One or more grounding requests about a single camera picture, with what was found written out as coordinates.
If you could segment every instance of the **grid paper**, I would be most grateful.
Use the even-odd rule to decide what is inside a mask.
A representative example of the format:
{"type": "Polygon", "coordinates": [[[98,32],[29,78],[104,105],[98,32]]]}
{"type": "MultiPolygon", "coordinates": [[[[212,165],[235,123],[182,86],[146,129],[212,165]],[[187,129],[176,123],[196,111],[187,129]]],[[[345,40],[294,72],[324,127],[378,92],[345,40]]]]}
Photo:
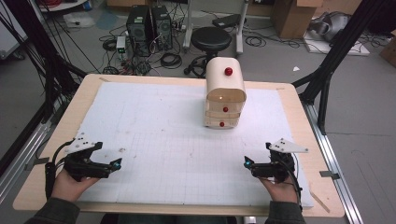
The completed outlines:
{"type": "MultiPolygon", "coordinates": [[[[103,142],[91,159],[122,168],[81,201],[210,205],[268,205],[271,197],[243,165],[269,162],[265,142],[292,141],[277,91],[247,89],[237,127],[204,126],[205,87],[103,83],[79,133],[103,142]]],[[[304,207],[313,206],[304,172],[304,207]]]]}

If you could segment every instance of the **sleeve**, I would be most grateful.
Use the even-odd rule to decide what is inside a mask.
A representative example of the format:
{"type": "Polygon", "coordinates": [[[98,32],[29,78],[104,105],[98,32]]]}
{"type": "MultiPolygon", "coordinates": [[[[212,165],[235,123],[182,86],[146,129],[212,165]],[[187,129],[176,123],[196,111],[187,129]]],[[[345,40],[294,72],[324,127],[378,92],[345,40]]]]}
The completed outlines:
{"type": "Polygon", "coordinates": [[[297,203],[270,202],[265,224],[305,224],[305,220],[297,203]]]}
{"type": "Polygon", "coordinates": [[[49,198],[44,206],[25,224],[75,224],[79,208],[68,201],[49,198]]]}

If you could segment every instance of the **human hand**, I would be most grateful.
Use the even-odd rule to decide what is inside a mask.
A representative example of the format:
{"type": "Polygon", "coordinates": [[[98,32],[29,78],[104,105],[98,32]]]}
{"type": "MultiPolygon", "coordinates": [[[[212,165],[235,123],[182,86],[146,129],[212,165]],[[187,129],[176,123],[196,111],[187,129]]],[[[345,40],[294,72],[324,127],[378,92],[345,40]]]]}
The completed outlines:
{"type": "Polygon", "coordinates": [[[288,176],[284,182],[273,183],[271,180],[266,178],[259,178],[265,188],[271,195],[274,202],[284,203],[297,203],[297,193],[291,182],[290,176],[288,176]]]}
{"type": "Polygon", "coordinates": [[[63,169],[58,176],[56,176],[51,197],[73,203],[86,189],[98,180],[99,178],[83,177],[81,178],[81,182],[77,182],[65,169],[63,169]]]}

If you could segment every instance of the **wooden table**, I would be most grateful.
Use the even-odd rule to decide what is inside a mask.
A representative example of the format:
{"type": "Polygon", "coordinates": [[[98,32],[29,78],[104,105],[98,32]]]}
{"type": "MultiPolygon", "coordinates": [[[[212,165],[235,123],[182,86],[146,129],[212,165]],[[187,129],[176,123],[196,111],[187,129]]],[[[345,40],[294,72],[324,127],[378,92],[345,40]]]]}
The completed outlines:
{"type": "MultiPolygon", "coordinates": [[[[132,82],[186,86],[205,85],[204,79],[193,78],[88,75],[84,78],[51,139],[40,155],[41,158],[52,158],[56,148],[76,136],[79,125],[84,120],[103,82],[132,82]]],[[[328,169],[294,87],[286,83],[267,82],[245,82],[245,87],[247,89],[277,90],[289,122],[292,139],[294,139],[296,144],[310,149],[309,153],[299,155],[314,201],[314,207],[305,209],[303,215],[305,217],[342,217],[345,211],[332,179],[329,177],[321,177],[319,174],[319,171],[327,171],[328,169]]],[[[13,204],[14,208],[16,210],[40,209],[46,202],[44,186],[44,164],[36,165],[15,199],[13,204]]],[[[268,215],[268,207],[262,206],[203,206],[133,203],[78,203],[78,206],[81,208],[81,211],[86,212],[256,217],[268,215]]]]}

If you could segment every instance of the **red drawer knob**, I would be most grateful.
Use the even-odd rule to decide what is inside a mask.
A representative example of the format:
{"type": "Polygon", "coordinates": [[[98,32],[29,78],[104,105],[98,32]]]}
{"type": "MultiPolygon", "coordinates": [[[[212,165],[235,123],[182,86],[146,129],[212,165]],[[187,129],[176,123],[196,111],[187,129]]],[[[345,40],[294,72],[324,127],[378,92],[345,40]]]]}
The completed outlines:
{"type": "Polygon", "coordinates": [[[224,73],[226,76],[230,76],[233,74],[233,69],[231,67],[226,67],[224,73]]]}

